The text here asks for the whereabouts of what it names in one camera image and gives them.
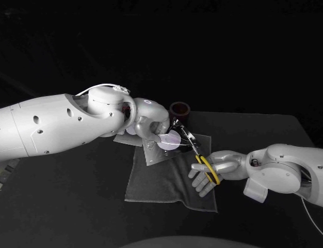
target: black backdrop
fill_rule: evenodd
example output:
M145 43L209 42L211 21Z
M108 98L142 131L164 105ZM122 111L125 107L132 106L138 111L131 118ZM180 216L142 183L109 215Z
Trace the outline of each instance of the black backdrop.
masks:
M0 107L99 83L294 115L323 147L323 1L0 2Z

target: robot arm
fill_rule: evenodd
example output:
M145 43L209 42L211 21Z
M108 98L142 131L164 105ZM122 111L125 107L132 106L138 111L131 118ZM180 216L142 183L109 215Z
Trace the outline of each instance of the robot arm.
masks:
M294 193L323 207L323 149L275 144L247 155L234 154L232 151L219 151L211 153L207 160L222 179L247 178L243 190L247 197L262 203L268 190L272 190L283 194ZM191 164L191 171L209 170L204 166ZM197 183L201 182L197 177L193 184L196 190ZM207 183L203 190L209 192L211 186Z
M168 113L155 102L145 100L152 104L142 105L118 85L96 85L85 91L76 96L46 96L0 108L0 162L66 151L96 137L122 133L139 119L161 122L165 128L158 133L165 132ZM147 125L135 132L141 138L158 138Z

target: yellow scissors handle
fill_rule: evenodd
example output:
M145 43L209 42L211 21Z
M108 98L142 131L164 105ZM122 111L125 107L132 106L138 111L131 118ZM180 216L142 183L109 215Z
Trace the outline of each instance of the yellow scissors handle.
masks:
M204 165L207 166L207 168L209 168L209 170L210 170L210 172L211 172L213 178L214 178L214 180L216 180L216 185L219 185L219 177L217 177L217 174L216 174L216 172L213 171L213 168L211 168L211 166L210 166L210 164L209 164L209 162L207 162L204 156L198 154L198 155L194 155L194 157L196 157L196 160L197 160L198 164L204 163ZM207 173L204 173L204 174L206 174L206 176L207 176L209 181L213 182L211 179L210 179L210 176L207 175Z

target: towel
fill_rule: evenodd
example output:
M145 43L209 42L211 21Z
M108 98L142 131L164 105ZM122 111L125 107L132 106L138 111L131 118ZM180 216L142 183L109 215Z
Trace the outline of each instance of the towel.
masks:
M211 150L211 138L197 134L194 137L200 142L198 151L206 157ZM193 179L187 177L191 163L196 163L196 158L193 151L188 151L147 166L142 147L135 147L125 201L145 203L180 201L191 210L217 212L214 191L201 198L191 187Z

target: robotic hand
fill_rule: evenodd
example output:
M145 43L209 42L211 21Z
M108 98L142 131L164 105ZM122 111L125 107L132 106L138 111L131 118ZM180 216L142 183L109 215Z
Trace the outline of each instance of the robotic hand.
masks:
M128 94L123 87L100 84L74 96L38 97L0 108L0 162L66 151L122 134L131 125L141 138L160 142L168 112Z
M224 180L247 178L243 194L263 202L268 190L294 193L309 203L323 207L323 149L275 144L247 155L233 151L213 152L207 161ZM203 172L210 172L201 164L191 164L188 178L203 197L216 186Z

